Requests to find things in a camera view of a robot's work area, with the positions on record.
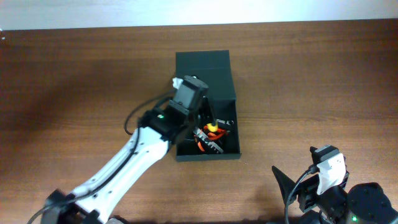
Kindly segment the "yellow black screwdriver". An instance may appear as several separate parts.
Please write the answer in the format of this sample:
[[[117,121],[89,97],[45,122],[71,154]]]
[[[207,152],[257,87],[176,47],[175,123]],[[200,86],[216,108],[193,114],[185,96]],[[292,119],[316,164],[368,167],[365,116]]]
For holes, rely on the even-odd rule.
[[[214,132],[217,132],[217,131],[218,131],[218,123],[217,123],[217,122],[208,123],[208,124],[206,125],[206,127],[207,127],[207,130],[209,130],[209,132],[214,133]]]

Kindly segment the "small red cutting pliers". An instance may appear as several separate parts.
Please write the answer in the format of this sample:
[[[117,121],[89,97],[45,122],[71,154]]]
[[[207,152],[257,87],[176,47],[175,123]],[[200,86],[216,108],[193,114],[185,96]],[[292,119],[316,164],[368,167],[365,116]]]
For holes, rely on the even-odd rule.
[[[204,126],[202,131],[207,135],[207,138],[202,140],[202,142],[215,142],[219,145],[224,145],[226,143],[226,140],[231,132],[230,130],[221,128],[218,128],[215,132],[211,132],[208,129],[208,126]]]

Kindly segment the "silver double ring wrench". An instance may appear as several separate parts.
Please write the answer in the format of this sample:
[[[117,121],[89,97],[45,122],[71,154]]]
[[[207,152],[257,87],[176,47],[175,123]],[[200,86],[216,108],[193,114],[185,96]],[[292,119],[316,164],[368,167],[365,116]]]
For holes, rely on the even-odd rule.
[[[216,119],[216,121],[223,125],[232,126],[234,124],[233,120],[223,120],[223,119]]]

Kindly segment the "orange black long-nose pliers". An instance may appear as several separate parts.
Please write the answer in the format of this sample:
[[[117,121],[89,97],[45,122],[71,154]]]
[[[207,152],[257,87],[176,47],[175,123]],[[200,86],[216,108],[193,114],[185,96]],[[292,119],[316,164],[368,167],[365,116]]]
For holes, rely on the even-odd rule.
[[[202,153],[204,152],[212,152],[217,154],[218,150],[209,142],[205,142],[201,140],[197,135],[193,135],[194,141],[196,142],[199,150],[201,150]]]

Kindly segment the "orange screwdriver bit holder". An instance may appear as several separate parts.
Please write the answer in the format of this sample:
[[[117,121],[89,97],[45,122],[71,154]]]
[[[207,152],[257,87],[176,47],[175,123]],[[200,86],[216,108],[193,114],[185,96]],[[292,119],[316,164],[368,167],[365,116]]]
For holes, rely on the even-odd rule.
[[[210,149],[216,154],[224,153],[224,150],[216,143],[216,140],[214,138],[211,138],[201,129],[194,129],[193,134],[195,141],[197,142],[197,146],[202,152]]]

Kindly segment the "black box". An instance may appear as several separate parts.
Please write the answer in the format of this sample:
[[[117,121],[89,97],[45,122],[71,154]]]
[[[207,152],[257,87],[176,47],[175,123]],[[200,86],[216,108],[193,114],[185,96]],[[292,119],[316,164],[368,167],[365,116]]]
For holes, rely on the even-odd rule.
[[[224,145],[219,145],[223,154],[212,152],[202,153],[194,141],[194,134],[189,134],[177,145],[176,160],[178,162],[231,160],[241,157],[239,145],[238,119],[236,112],[236,92],[228,50],[177,52],[176,71],[178,78],[186,75],[195,76],[205,82],[210,89],[208,96],[214,100],[216,119],[233,120],[232,126],[218,123],[221,129],[230,130]]]

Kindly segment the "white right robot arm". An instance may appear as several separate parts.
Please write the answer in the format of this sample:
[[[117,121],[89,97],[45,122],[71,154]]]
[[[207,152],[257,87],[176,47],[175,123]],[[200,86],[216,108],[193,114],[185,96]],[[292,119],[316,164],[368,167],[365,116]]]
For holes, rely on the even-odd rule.
[[[343,182],[318,195],[320,180],[310,166],[297,181],[272,167],[284,201],[282,223],[397,224],[397,210],[376,182],[357,184],[348,192]]]

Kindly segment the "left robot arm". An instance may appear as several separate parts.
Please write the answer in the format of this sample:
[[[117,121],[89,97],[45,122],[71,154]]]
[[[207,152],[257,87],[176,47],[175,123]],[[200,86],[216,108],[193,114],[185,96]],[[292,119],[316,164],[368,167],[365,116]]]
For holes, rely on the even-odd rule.
[[[209,123],[208,85],[196,77],[174,78],[174,96],[162,95],[137,122],[122,149],[94,176],[65,195],[54,191],[33,215],[41,223],[116,223],[112,212],[126,192],[169,149]]]

